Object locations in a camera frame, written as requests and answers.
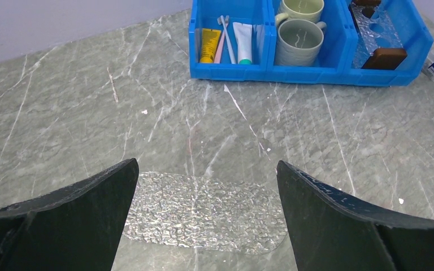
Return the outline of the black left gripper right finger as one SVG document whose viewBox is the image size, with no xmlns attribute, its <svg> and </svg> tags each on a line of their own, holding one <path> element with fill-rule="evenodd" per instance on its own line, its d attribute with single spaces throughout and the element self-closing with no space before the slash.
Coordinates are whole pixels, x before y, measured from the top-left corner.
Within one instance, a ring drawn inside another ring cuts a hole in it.
<svg viewBox="0 0 434 271">
<path fill-rule="evenodd" d="M 276 171 L 299 270 L 434 270 L 434 220 L 376 206 L 285 161 Z"/>
</svg>

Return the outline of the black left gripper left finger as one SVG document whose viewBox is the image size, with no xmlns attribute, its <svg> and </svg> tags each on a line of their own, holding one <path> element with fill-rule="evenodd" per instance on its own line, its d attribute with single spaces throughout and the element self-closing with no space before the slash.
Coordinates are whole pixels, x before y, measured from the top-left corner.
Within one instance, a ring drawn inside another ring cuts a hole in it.
<svg viewBox="0 0 434 271">
<path fill-rule="evenodd" d="M 0 270 L 111 270 L 138 175 L 131 158 L 0 208 Z"/>
</svg>

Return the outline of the grey ceramic mug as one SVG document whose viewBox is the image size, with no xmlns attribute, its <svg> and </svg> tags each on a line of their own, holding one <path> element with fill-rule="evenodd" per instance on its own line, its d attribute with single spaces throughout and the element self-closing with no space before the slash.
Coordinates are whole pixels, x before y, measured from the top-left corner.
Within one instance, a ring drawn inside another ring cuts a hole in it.
<svg viewBox="0 0 434 271">
<path fill-rule="evenodd" d="M 310 67 L 323 45 L 327 24 L 288 19 L 277 29 L 274 65 Z"/>
</svg>

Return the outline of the cream ceramic mug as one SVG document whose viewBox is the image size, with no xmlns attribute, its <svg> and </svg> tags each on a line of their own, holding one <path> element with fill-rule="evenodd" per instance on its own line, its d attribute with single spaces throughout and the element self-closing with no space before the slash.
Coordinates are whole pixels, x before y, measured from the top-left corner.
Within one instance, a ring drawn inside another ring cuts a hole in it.
<svg viewBox="0 0 434 271">
<path fill-rule="evenodd" d="M 323 0 L 282 0 L 275 15 L 275 24 L 278 27 L 286 19 L 303 19 L 318 23 L 323 9 Z"/>
</svg>

